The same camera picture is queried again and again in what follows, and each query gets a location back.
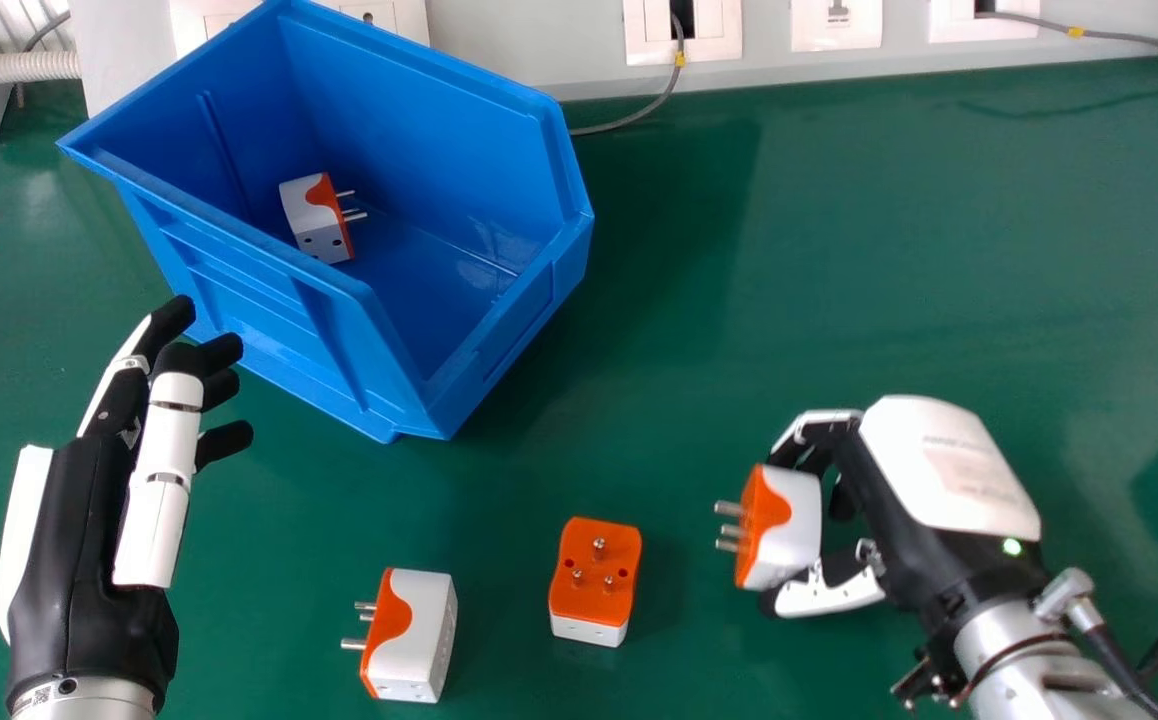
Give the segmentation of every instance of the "blue plastic bin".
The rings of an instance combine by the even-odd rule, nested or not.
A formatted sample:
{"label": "blue plastic bin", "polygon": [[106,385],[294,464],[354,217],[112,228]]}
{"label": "blue plastic bin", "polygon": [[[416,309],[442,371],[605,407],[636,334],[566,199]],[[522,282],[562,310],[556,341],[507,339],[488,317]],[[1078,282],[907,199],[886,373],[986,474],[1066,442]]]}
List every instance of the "blue plastic bin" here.
{"label": "blue plastic bin", "polygon": [[[376,439],[450,438],[582,278],[592,207],[556,102],[276,0],[59,146],[118,188],[196,340]],[[277,186],[356,191],[356,258],[295,248]]]}

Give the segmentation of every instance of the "green table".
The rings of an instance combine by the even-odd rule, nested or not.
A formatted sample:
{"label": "green table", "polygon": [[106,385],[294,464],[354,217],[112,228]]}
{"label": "green table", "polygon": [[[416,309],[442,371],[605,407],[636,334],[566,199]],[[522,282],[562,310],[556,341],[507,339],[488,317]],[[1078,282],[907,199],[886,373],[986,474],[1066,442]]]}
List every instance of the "green table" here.
{"label": "green table", "polygon": [[[0,137],[0,527],[17,448],[67,438],[167,297],[116,193],[54,149],[76,90],[29,101]],[[588,277],[456,441],[379,446],[242,379],[215,420],[258,436],[195,491],[166,717],[902,719],[886,689],[916,619],[772,623],[712,550],[712,501],[794,414],[886,392],[979,411],[1053,568],[1090,571],[1131,654],[1148,646],[1158,59],[681,96],[576,145]],[[548,633],[571,515],[646,538],[620,651]],[[437,708],[371,701],[337,648],[388,565],[456,579]],[[0,641],[0,700],[6,666]]]}

